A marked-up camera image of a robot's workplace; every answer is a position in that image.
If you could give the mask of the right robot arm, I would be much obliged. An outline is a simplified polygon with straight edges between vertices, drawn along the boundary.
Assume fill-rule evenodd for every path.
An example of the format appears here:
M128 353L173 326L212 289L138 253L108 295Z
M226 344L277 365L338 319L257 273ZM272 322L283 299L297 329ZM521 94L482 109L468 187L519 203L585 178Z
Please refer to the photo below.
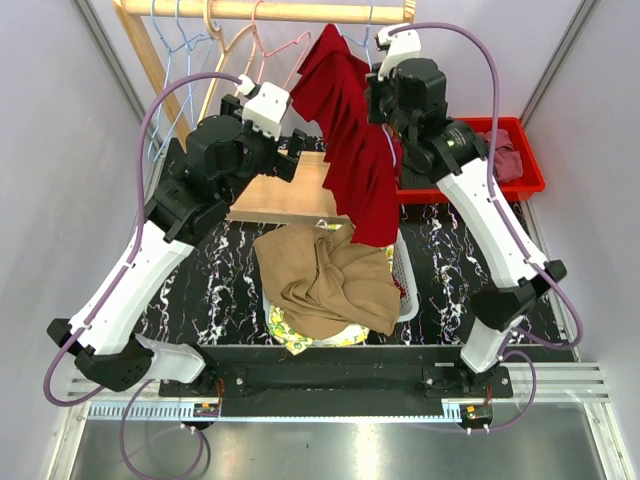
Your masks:
M447 114L446 77L431 59L410 58L367 76L370 122L400 138L407 168L424 175L453 204L489 267L491 286L474 294L475 315L454 384L476 396L490 383L509 331L566 274L548 259L515 218L496 184L484 140Z

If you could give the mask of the blue wire hanger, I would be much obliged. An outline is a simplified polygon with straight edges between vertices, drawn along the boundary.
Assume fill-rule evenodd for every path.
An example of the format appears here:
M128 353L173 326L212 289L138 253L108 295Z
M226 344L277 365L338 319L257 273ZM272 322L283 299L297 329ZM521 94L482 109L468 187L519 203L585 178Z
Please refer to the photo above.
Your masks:
M365 32L364 32L364 36L363 36L361 41L358 41L355 38L352 38L349 35L343 33L339 26L336 27L336 30L338 31L340 36L342 36L348 42L351 42L354 45L359 46L359 47L361 47L363 49L363 51L365 53L366 63L368 65L369 69L372 69L372 59L371 59L371 54L370 54L370 40L371 40L371 28L372 28L372 25L373 25L372 19L373 19L374 7L375 7L375 1L374 0L370 0L369 1L369 13L368 13L367 22L366 22L366 25L365 25ZM382 133L384 134L384 137L385 137L387 145L388 145L389 153L391 154L392 166L395 167L397 165L397 154L396 154L396 151L395 151L393 140L391 139L391 135L389 134L389 132L383 126L381 126L380 129L381 129Z
M150 1L151 22L158 36L158 39L162 47L164 48L164 51L168 54L168 62L171 62L172 48L171 48L171 45L168 43L167 39L165 38L162 28L158 25L158 21L155 15L155 4L156 4L155 0ZM162 67L162 78L163 78L162 88L165 88L169 83L170 67L169 67L169 70L166 70L165 61L161 58L161 54L158 54L158 58L160 59L160 65ZM162 135L161 135L162 123L163 123L162 116L163 116L163 106L159 106L156 109L156 113L154 114L155 126L152 130L152 142L149 144L147 149L147 159L151 163L156 163L159 160L165 144L165 140L162 138Z
M170 49L169 70L176 74L177 79L203 72L207 68L211 51L216 48L216 41L208 33L202 16L196 18L181 15L181 7L186 4L187 1L174 2L174 23L179 37L178 44ZM181 90L185 93L185 98L180 112L188 126L194 127L199 105L196 83L192 82Z

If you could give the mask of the pink wire hanger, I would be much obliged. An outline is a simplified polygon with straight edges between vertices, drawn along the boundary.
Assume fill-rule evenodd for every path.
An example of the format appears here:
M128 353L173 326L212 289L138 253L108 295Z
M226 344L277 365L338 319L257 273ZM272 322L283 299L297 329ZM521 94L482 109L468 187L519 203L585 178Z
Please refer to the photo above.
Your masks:
M253 42L256 45L260 56L261 56L261 61L260 61L260 66L258 69L258 74L257 74L257 82L261 83L263 80L263 76L264 76L264 72L265 72L265 68L266 65L268 63L268 61L273 58L276 57L277 55L279 55L280 53L282 53L283 51L285 51L286 49L292 48L292 47L301 47L300 53L294 63L294 65L292 66L292 68L290 69L286 80L284 81L282 88L287 90L291 81L293 80L293 77L295 74L298 73L298 70L300 68L300 66L302 65L304 59L306 58L308 49L311 46L311 41L312 41L312 35L310 31L304 31L303 33L301 33L299 36L297 36L296 38L290 39L288 41L286 41L285 43L281 44L280 46L268 50L265 48L264 43L262 41L261 35L260 35L260 31L258 28L258 22L257 22L257 8L259 5L261 5L263 3L263 0L256 0L253 3L252 6L252 11L251 11L251 21L250 21L250 26L252 29L252 36L253 36Z

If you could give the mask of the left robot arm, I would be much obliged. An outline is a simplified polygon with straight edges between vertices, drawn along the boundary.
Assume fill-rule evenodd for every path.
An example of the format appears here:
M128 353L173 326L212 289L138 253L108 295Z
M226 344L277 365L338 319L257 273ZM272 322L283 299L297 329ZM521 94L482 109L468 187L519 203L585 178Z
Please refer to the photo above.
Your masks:
M201 348L151 340L134 328L165 279L226 219L256 176L293 180L306 135L294 130L287 153L279 152L289 104L289 93L271 84L246 102L227 95L219 114L172 142L167 153L181 168L157 185L141 232L84 306L91 323L76 314L47 329L86 379L113 392L147 380L178 382L196 396L214 388L217 363Z

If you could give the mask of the plain red skirt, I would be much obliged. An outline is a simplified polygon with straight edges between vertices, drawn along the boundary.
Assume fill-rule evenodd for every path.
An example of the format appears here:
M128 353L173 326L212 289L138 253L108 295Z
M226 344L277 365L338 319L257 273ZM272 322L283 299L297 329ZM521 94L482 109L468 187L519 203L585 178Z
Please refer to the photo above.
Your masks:
M291 97L294 110L321 129L329 164L323 187L332 192L336 212L355 225L352 241L385 247L399 227L393 155L401 149L368 121L369 73L329 24L300 66Z

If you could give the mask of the khaki skirt white lining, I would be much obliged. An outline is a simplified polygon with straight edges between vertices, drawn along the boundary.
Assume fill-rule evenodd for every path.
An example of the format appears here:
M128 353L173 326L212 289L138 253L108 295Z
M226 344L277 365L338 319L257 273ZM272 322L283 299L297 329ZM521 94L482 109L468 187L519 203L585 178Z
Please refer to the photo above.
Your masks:
M350 324L393 333L400 290L387 256L353 235L350 224L334 231L289 224L254 242L264 294L296 333L324 340Z

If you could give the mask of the lemon print skirt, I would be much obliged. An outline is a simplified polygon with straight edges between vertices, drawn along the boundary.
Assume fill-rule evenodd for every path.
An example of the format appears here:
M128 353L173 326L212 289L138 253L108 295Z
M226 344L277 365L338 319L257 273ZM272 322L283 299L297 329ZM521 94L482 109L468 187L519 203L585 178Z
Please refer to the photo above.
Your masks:
M317 340L300 335L285 321L285 313L279 307L265 307L266 323L269 333L291 354L301 354L311 347L345 347L363 343L370 329L359 324L348 324L341 332L326 339Z

